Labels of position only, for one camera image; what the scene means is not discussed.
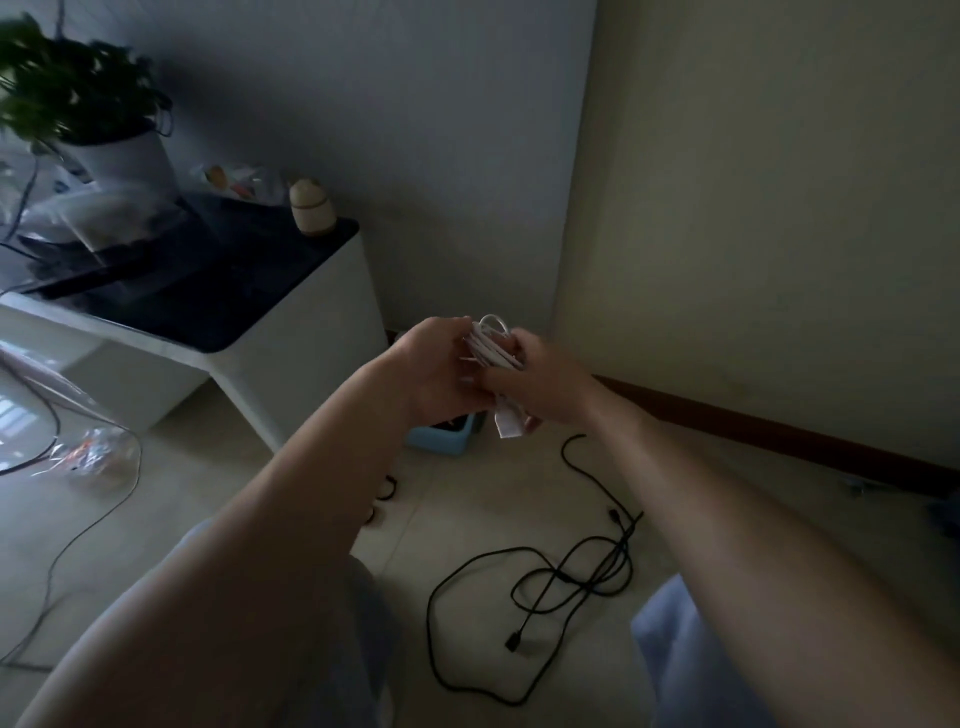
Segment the blue basket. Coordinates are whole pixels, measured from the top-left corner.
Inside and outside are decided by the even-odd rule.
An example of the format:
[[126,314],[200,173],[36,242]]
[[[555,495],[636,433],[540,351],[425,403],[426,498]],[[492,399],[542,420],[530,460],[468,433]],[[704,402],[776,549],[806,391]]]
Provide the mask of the blue basket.
[[458,430],[438,427],[414,427],[404,441],[411,448],[428,449],[443,455],[459,455],[467,449],[467,439],[473,431],[475,417],[469,415],[464,426]]

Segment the small ceramic figurine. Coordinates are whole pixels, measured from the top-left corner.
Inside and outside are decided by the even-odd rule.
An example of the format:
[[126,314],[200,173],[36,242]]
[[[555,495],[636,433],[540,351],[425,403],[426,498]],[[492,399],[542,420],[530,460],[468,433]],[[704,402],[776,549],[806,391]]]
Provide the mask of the small ceramic figurine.
[[320,183],[310,178],[294,182],[290,187],[290,207],[294,221],[304,235],[323,235],[337,225],[337,213]]

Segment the gray wall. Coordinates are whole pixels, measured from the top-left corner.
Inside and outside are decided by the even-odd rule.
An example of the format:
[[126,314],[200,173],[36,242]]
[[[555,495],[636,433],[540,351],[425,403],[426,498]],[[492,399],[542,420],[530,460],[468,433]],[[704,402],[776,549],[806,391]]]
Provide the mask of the gray wall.
[[960,3],[602,0],[594,46],[558,335],[960,467]]
[[[27,3],[50,27],[53,0]],[[0,5],[8,14],[24,3]],[[318,177],[358,217],[386,323],[547,326],[594,0],[68,0],[156,59],[179,169]]]

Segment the plastic wrapper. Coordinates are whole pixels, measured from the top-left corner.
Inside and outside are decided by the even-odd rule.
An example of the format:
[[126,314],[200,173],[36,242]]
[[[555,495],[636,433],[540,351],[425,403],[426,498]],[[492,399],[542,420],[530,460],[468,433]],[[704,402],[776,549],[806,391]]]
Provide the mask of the plastic wrapper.
[[[32,473],[34,477],[65,475],[97,490],[122,488],[131,482],[140,458],[140,446],[133,434],[104,422],[109,415],[86,392],[26,353],[0,347],[0,364],[0,377],[12,376],[36,397],[60,406],[57,443],[35,466],[38,470]],[[40,401],[35,402],[37,413],[45,409]]]
[[204,188],[231,200],[266,206],[287,204],[289,185],[276,169],[258,164],[201,164],[191,176]]
[[83,189],[84,184],[64,170],[50,157],[34,157],[26,152],[0,152],[0,210],[3,212],[3,224],[9,225],[20,205],[20,198],[27,181],[33,174],[36,163],[36,181],[27,200],[27,208],[20,220],[17,234],[41,240],[46,243],[71,243],[77,235],[62,221],[51,220],[40,215],[30,219],[28,211],[41,209],[41,205],[58,195],[71,190]]
[[91,427],[73,444],[56,445],[38,475],[67,475],[96,478],[98,487],[112,488],[128,481],[137,458],[136,440],[124,429],[112,425]]
[[29,207],[23,230],[69,229],[92,251],[149,240],[176,225],[186,213],[149,187],[123,184],[83,188]]

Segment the wooden baseboard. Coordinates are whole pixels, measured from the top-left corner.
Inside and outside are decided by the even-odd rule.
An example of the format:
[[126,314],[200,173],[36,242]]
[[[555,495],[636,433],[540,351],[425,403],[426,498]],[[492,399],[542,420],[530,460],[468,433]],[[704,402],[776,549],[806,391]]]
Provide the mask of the wooden baseboard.
[[599,376],[598,379],[659,420],[675,425],[792,455],[925,496],[945,497],[960,487],[960,471],[941,465],[664,394],[617,379],[605,376]]

